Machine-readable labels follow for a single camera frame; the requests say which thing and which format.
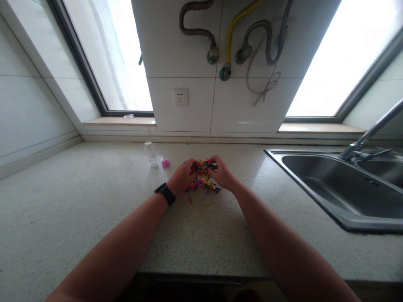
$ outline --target person's right hand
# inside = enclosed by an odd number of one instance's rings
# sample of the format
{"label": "person's right hand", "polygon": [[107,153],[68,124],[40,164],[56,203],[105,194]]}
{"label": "person's right hand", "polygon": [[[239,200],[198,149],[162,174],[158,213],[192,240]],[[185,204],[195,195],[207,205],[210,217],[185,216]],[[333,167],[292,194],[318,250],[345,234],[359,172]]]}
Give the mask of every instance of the person's right hand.
{"label": "person's right hand", "polygon": [[236,183],[239,181],[238,178],[232,173],[232,171],[218,155],[214,155],[210,158],[209,164],[212,163],[217,163],[217,172],[207,168],[209,176],[214,178],[214,180],[224,189],[232,191],[232,189],[236,186]]}

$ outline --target sink drain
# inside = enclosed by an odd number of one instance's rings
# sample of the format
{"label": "sink drain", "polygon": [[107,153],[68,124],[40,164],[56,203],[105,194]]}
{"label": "sink drain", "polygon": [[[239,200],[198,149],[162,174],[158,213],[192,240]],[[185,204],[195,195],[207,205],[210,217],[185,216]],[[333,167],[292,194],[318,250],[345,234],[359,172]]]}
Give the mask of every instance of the sink drain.
{"label": "sink drain", "polygon": [[377,183],[376,181],[373,181],[373,180],[370,179],[370,178],[365,177],[364,180],[365,180],[366,182],[369,182],[371,185],[373,185],[373,186],[375,186],[375,187],[379,187],[379,183]]}

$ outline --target clear plastic cup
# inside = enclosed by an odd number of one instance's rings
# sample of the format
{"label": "clear plastic cup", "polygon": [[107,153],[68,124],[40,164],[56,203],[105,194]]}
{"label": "clear plastic cup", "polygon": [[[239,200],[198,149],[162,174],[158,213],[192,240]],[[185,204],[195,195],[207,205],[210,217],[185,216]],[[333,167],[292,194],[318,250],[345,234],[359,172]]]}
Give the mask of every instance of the clear plastic cup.
{"label": "clear plastic cup", "polygon": [[144,154],[145,154],[145,156],[147,156],[151,167],[154,168],[154,167],[158,166],[157,155],[155,153],[155,146],[152,142],[146,142],[144,144]]}

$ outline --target pink toy piece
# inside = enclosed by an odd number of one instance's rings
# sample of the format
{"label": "pink toy piece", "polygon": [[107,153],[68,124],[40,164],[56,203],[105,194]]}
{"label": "pink toy piece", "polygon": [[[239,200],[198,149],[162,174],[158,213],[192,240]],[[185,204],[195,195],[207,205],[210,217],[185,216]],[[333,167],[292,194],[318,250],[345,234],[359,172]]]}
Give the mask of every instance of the pink toy piece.
{"label": "pink toy piece", "polygon": [[161,164],[163,168],[168,168],[171,165],[169,159],[163,159]]}

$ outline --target flexible metal hose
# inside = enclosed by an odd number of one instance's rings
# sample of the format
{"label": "flexible metal hose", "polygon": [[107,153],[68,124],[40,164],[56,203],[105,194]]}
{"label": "flexible metal hose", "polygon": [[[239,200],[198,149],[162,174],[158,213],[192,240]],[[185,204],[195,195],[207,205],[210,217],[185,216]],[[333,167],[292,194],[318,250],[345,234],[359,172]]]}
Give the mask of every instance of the flexible metal hose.
{"label": "flexible metal hose", "polygon": [[211,46],[216,46],[215,38],[213,34],[206,29],[187,29],[183,24],[183,19],[185,18],[185,14],[190,10],[204,10],[210,8],[214,3],[214,0],[206,0],[206,1],[192,1],[186,3],[179,13],[179,29],[186,36],[206,36],[209,38],[211,42]]}
{"label": "flexible metal hose", "polygon": [[252,2],[252,4],[248,5],[245,7],[243,10],[241,10],[238,15],[235,16],[235,18],[232,20],[230,24],[230,29],[228,30],[228,38],[227,38],[227,64],[231,64],[231,43],[232,43],[232,32],[234,30],[235,24],[242,19],[244,16],[249,14],[251,11],[253,11],[255,8],[257,8],[263,0],[255,0]]}
{"label": "flexible metal hose", "polygon": [[284,15],[283,15],[283,20],[281,21],[281,29],[280,29],[280,36],[278,40],[278,49],[277,49],[277,54],[274,59],[272,59],[271,54],[270,54],[270,48],[271,48],[271,43],[272,43],[272,26],[269,21],[267,20],[260,20],[255,23],[253,23],[248,30],[246,31],[245,38],[243,39],[243,44],[247,45],[248,44],[248,39],[249,35],[253,30],[255,30],[258,27],[264,27],[266,29],[266,61],[269,66],[273,66],[278,59],[281,56],[281,52],[283,51],[284,47],[284,41],[285,41],[285,28],[287,26],[287,20],[288,20],[288,15],[290,14],[290,9],[291,5],[293,4],[293,0],[288,0],[287,2],[287,7],[285,8]]}

